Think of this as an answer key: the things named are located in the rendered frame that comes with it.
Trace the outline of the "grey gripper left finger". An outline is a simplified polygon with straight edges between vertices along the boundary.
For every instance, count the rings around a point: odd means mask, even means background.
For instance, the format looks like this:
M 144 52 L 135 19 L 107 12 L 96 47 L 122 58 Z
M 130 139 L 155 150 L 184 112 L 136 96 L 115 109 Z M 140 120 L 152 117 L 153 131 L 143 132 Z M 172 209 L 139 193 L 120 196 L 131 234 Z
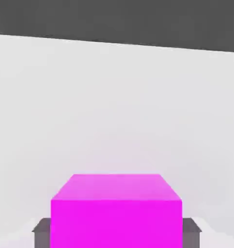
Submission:
M 49 217 L 44 217 L 36 225 L 28 223 L 14 235 L 11 248 L 50 248 L 50 222 Z

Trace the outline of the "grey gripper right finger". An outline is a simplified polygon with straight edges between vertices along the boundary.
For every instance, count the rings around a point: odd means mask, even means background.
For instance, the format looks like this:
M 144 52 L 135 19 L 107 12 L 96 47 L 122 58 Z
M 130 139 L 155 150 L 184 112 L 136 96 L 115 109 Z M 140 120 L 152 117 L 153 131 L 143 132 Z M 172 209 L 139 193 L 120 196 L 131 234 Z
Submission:
M 199 217 L 183 218 L 183 248 L 228 248 L 228 236 Z

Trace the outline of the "small magenta cube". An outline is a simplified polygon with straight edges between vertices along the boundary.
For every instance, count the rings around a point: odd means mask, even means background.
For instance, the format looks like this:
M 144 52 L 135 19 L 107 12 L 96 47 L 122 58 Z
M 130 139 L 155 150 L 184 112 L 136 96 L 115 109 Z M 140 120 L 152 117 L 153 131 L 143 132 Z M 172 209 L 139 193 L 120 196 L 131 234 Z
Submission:
M 50 207 L 50 248 L 182 248 L 182 200 L 159 174 L 75 174 Z

